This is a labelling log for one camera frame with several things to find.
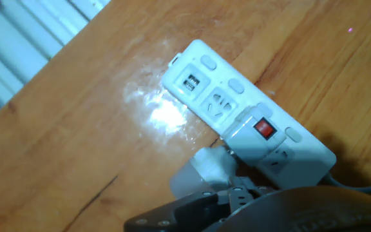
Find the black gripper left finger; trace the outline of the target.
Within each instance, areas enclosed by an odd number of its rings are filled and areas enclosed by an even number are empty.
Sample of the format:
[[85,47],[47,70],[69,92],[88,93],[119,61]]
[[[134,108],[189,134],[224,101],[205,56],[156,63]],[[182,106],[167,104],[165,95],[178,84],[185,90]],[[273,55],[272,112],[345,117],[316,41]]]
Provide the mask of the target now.
[[124,232],[203,231],[214,223],[217,207],[216,193],[192,193],[125,221]]

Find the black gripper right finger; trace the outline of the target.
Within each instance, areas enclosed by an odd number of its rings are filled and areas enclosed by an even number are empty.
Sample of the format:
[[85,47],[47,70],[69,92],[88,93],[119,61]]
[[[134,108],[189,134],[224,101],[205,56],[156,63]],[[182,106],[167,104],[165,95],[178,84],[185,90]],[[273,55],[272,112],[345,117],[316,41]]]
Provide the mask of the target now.
[[268,186],[257,186],[249,177],[230,179],[231,187],[227,190],[231,213],[235,213],[253,200],[275,192]]

